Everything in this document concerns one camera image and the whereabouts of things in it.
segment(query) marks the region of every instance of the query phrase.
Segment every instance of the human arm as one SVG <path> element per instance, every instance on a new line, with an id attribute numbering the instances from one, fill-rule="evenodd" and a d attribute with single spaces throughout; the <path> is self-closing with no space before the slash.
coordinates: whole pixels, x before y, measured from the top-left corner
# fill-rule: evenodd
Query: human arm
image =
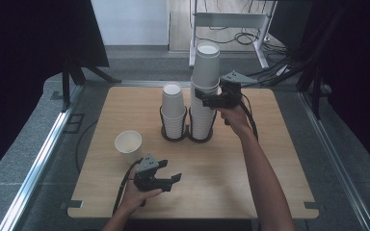
<path id="1" fill-rule="evenodd" d="M 134 178 L 135 169 L 136 168 L 133 167 L 130 176 L 128 177 L 128 181 L 125 186 L 125 193 L 119 207 L 109 219 L 106 226 L 104 226 L 102 229 L 103 231 L 122 231 L 127 220 L 136 211 L 136 209 L 141 206 L 143 201 L 162 192 L 161 189 L 148 192 L 139 191 L 132 180 Z"/>
<path id="2" fill-rule="evenodd" d="M 217 109 L 239 137 L 261 230 L 295 230 L 284 192 L 240 106 Z"/>

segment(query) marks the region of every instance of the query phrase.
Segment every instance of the metal frame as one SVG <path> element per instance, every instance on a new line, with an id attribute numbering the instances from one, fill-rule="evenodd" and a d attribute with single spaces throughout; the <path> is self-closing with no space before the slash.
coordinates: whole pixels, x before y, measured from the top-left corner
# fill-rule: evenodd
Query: metal frame
<path id="1" fill-rule="evenodd" d="M 83 87 L 76 86 L 73 90 L 71 100 L 74 101 L 81 92 Z M 70 104 L 70 107 L 65 111 L 59 113 L 52 129 L 50 130 L 40 152 L 32 164 L 25 180 L 22 183 L 16 197 L 14 198 L 11 207 L 0 224 L 0 230 L 14 230 L 20 216 L 23 214 L 25 207 L 32 196 L 32 193 L 38 184 L 41 174 L 43 173 L 44 167 L 46 166 L 47 160 L 52 154 L 57 140 L 62 134 L 63 129 L 66 126 L 66 122 L 74 108 L 74 103 Z"/>
<path id="2" fill-rule="evenodd" d="M 262 51 L 263 41 L 270 27 L 270 22 L 277 1 L 271 2 L 271 9 L 266 14 L 251 13 L 198 13 L 198 0 L 194 0 L 194 12 L 191 14 L 192 34 L 189 48 L 189 66 L 195 64 L 197 51 L 196 37 L 197 27 L 233 27 L 233 28 L 257 28 L 261 29 L 260 37 L 253 43 L 257 57 L 263 69 L 269 68 Z"/>
<path id="3" fill-rule="evenodd" d="M 362 200 L 353 180 L 342 164 L 341 159 L 339 158 L 329 135 L 324 129 L 323 123 L 312 112 L 311 103 L 308 99 L 308 96 L 305 93 L 299 91 L 299 97 L 302 100 L 307 115 L 314 127 L 314 130 L 317 133 L 317 136 L 320 139 L 320 142 L 323 145 L 327 156 L 329 157 L 332 168 L 334 169 L 335 174 L 339 182 L 341 183 L 344 193 L 347 195 L 348 200 L 354 209 L 358 221 L 362 226 L 362 230 L 370 230 L 370 212 L 368 211 L 368 208 Z"/>
<path id="4" fill-rule="evenodd" d="M 122 81 L 119 86 L 121 87 L 162 87 L 169 81 Z M 178 82 L 182 87 L 190 87 L 189 81 Z M 9 208 L 7 214 L 0 224 L 0 230 L 14 230 L 18 220 L 20 219 L 23 211 L 26 208 L 26 205 L 29 199 L 32 196 L 32 193 L 40 179 L 41 174 L 43 173 L 44 167 L 50 158 L 52 151 L 55 147 L 55 144 L 62 134 L 63 129 L 66 126 L 66 122 L 74 109 L 75 100 L 79 96 L 82 86 L 76 86 L 73 90 L 71 99 L 72 103 L 70 107 L 63 113 L 58 115 L 50 133 L 48 134 L 38 157 L 34 161 L 29 173 L 27 174 L 22 186 L 20 187 L 16 197 L 13 200 L 11 207 Z M 307 112 L 307 115 L 314 126 L 314 130 L 319 137 L 323 147 L 326 150 L 326 153 L 330 159 L 330 163 L 337 175 L 338 180 L 340 181 L 345 194 L 347 195 L 351 206 L 353 207 L 355 214 L 358 218 L 359 223 L 362 226 L 363 230 L 370 230 L 370 212 L 368 211 L 365 203 L 363 202 L 353 180 L 349 176 L 348 172 L 344 168 L 330 138 L 324 129 L 323 124 L 317 117 L 313 114 L 311 110 L 310 100 L 307 95 L 299 91 L 299 97 L 302 100 L 304 108 Z"/>

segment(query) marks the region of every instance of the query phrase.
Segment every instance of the wall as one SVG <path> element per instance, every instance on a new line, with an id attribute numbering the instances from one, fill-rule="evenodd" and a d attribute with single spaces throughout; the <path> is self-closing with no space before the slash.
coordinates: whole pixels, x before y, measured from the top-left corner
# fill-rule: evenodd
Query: wall
<path id="1" fill-rule="evenodd" d="M 92 0 L 104 45 L 168 45 L 169 0 Z"/>

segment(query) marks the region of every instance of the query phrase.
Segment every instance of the wooden tabletop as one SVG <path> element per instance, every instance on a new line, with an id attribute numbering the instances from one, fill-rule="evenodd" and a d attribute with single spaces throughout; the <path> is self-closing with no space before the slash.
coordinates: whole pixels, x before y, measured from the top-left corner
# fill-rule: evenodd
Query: wooden tabletop
<path id="1" fill-rule="evenodd" d="M 317 218 L 318 210 L 304 206 L 314 198 L 273 92 L 243 89 L 242 93 L 251 102 L 259 142 L 286 194 L 293 218 Z M 183 88 L 183 95 L 189 108 L 190 89 Z M 135 130 L 143 137 L 144 154 L 150 152 L 158 161 L 168 160 L 156 177 L 182 173 L 182 178 L 171 192 L 149 199 L 133 218 L 257 218 L 242 148 L 230 127 L 218 114 L 210 141 L 166 141 L 161 135 L 161 102 L 162 88 L 109 90 L 71 198 L 83 201 L 82 207 L 68 208 L 68 214 L 73 218 L 111 217 L 119 185 L 129 168 L 114 141 L 119 133 Z"/>

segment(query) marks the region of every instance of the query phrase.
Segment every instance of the stacked cups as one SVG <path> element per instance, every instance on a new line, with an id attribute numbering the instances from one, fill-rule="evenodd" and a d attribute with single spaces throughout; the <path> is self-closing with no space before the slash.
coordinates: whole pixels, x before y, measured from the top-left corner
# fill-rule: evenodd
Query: stacked cups
<path id="1" fill-rule="evenodd" d="M 203 107 L 195 96 L 195 89 L 205 94 L 217 94 L 220 78 L 219 47 L 213 42 L 198 45 L 194 72 L 191 78 L 191 136 L 193 140 L 206 141 L 212 133 L 216 110 Z"/>
<path id="2" fill-rule="evenodd" d="M 185 134 L 185 117 L 182 88 L 176 82 L 169 82 L 163 87 L 162 106 L 160 109 L 163 123 L 163 136 L 169 140 L 181 139 Z"/>

